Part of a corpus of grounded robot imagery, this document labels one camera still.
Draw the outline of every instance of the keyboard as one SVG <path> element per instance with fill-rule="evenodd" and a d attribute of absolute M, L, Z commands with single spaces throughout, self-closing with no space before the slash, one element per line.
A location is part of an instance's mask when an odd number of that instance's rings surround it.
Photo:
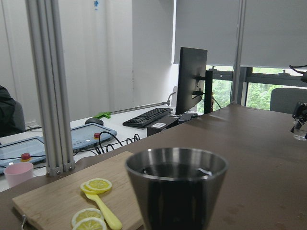
<path fill-rule="evenodd" d="M 125 121 L 123 126 L 143 128 L 148 124 L 158 120 L 160 117 L 169 115 L 172 110 L 173 109 L 170 108 L 155 108 L 128 121 Z"/>

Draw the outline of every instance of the brown table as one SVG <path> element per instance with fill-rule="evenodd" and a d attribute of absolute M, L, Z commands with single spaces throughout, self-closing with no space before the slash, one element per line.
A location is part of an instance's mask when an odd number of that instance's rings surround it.
<path fill-rule="evenodd" d="M 293 138 L 292 124 L 290 114 L 229 105 L 112 152 L 81 159 L 74 172 L 125 150 L 209 150 L 225 157 L 229 170 L 208 230 L 307 230 L 307 141 Z M 0 193 L 0 229 L 20 229 L 13 197 L 57 179 L 40 176 Z"/>

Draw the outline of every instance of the green object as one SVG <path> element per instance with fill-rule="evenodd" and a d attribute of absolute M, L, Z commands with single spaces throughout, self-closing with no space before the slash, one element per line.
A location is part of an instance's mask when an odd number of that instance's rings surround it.
<path fill-rule="evenodd" d="M 111 119 L 111 112 L 100 112 L 93 117 L 98 119 L 100 119 L 101 117 L 106 117 L 107 119 Z"/>

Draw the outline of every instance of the black jacket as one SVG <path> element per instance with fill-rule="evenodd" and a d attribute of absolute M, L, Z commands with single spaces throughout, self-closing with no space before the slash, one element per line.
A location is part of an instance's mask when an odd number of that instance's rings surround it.
<path fill-rule="evenodd" d="M 0 138 L 22 132 L 13 120 L 15 104 L 7 89 L 0 85 Z"/>

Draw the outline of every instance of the black monitor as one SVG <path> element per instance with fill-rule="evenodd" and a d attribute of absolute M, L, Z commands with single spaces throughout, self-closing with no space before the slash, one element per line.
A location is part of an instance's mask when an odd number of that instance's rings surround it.
<path fill-rule="evenodd" d="M 205 94 L 204 113 L 211 111 L 212 72 L 206 71 L 207 50 L 180 49 L 176 115 L 194 107 Z M 203 81 L 206 81 L 203 92 Z"/>

